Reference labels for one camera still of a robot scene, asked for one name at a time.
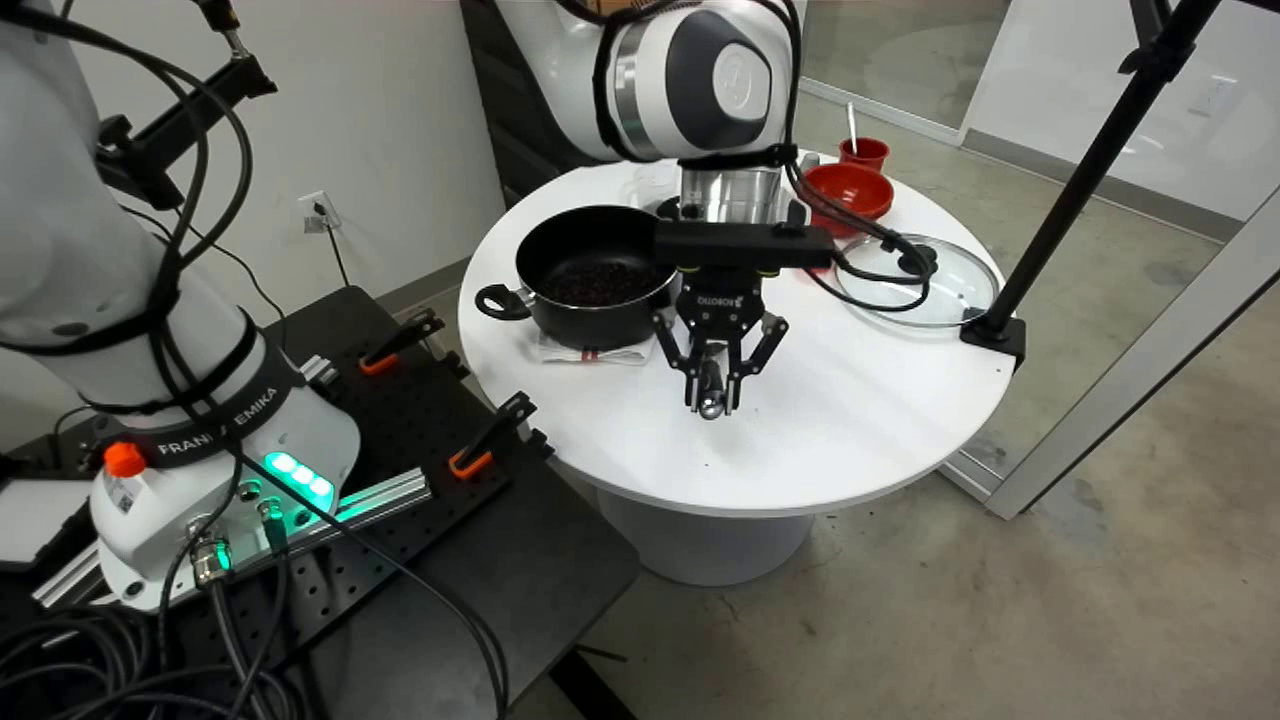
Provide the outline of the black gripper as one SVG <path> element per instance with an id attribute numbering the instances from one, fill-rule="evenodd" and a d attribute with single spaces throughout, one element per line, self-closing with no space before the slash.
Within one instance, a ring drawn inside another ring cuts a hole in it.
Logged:
<path id="1" fill-rule="evenodd" d="M 758 279 L 758 268 L 686 268 L 675 300 L 650 314 L 697 417 L 730 417 L 742 379 L 758 377 L 787 337 L 787 319 L 765 306 Z"/>

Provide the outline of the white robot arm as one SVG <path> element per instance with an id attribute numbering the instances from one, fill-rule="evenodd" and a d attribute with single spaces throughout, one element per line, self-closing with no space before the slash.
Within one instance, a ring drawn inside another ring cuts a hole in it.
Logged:
<path id="1" fill-rule="evenodd" d="M 785 268 L 778 176 L 794 158 L 799 10 L 787 0 L 488 0 L 545 120 L 588 158 L 675 162 L 668 212 L 572 209 L 517 243 L 530 314 L 574 351 L 657 339 L 698 417 L 739 408 L 787 323 L 758 274 Z"/>

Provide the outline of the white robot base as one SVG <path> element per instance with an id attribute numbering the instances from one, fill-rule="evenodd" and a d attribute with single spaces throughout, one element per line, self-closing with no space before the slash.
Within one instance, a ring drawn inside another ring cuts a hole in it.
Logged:
<path id="1" fill-rule="evenodd" d="M 0 22 L 0 346 L 114 423 L 88 495 L 114 599 L 159 612 L 335 507 L 357 419 L 113 201 L 71 49 L 39 0 Z"/>

